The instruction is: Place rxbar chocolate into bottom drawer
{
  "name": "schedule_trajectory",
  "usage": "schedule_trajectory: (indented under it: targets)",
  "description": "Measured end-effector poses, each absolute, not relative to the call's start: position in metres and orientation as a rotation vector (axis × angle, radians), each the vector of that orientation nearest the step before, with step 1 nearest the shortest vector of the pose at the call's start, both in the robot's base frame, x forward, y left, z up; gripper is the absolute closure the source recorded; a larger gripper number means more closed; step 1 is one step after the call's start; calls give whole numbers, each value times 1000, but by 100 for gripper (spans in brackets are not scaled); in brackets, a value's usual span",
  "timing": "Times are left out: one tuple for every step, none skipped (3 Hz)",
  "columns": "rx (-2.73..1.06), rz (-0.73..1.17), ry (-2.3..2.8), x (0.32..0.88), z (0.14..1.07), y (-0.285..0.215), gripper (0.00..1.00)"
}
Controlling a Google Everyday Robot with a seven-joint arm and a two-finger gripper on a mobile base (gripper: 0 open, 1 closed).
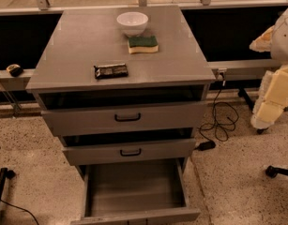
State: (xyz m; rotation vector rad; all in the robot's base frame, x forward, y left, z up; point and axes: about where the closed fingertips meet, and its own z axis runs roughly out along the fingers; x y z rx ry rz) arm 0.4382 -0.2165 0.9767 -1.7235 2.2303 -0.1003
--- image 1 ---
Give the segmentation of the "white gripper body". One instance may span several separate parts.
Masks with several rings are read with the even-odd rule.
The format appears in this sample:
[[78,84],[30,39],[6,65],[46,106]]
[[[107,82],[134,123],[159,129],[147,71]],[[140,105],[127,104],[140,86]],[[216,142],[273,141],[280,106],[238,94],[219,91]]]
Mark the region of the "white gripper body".
[[288,65],[273,73],[265,93],[265,104],[288,107]]

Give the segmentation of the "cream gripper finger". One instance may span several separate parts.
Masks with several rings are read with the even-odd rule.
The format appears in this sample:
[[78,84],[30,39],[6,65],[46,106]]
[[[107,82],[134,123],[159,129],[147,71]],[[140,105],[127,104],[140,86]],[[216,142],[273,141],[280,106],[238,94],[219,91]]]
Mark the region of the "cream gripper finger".
[[271,84],[272,78],[273,72],[267,71],[261,81],[258,98],[252,109],[250,123],[257,129],[266,129],[272,126],[284,110],[279,104],[265,101],[265,94]]
[[250,44],[250,49],[258,53],[270,52],[273,30],[273,26],[266,29],[262,35]]

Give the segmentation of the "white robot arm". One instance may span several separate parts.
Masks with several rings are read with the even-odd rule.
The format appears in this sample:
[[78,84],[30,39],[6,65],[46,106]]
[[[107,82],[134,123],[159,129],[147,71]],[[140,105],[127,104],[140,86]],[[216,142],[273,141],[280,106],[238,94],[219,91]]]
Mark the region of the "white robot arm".
[[280,62],[280,68],[275,72],[265,73],[250,120],[254,128],[267,129],[288,107],[288,8],[274,25],[250,44],[250,49],[270,52],[271,58]]

